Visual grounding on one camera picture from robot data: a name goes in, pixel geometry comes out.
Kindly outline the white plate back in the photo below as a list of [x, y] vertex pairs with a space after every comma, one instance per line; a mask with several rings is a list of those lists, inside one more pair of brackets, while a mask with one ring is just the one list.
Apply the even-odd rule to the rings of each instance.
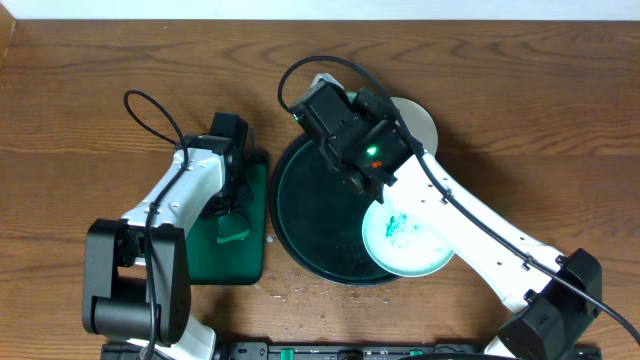
[[436, 124], [427, 110], [420, 104], [406, 98], [392, 97], [392, 102], [399, 110], [412, 136], [423, 145], [427, 152], [435, 155], [439, 137]]

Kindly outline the dark green sponge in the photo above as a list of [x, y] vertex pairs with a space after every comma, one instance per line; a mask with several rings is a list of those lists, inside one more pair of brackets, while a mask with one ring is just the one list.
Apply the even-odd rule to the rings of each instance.
[[218, 218], [217, 242], [220, 244], [244, 240], [250, 234], [250, 225], [241, 213], [229, 213]]

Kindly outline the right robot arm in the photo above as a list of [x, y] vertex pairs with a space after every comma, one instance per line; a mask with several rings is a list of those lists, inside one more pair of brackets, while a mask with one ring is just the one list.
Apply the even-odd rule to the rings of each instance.
[[592, 255], [530, 237], [462, 187], [436, 160], [438, 130], [417, 103], [329, 86], [312, 114], [329, 163], [374, 200], [362, 224], [372, 258], [406, 265], [443, 245], [512, 313], [485, 354], [569, 356], [601, 312], [602, 268]]

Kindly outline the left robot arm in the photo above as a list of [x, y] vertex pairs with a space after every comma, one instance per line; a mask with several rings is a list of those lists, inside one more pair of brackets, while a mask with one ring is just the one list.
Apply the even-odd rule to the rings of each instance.
[[191, 313], [186, 239], [202, 211], [225, 197], [244, 160], [243, 135], [193, 135], [148, 195], [86, 236], [82, 325], [140, 347], [142, 359], [211, 359], [216, 333]]

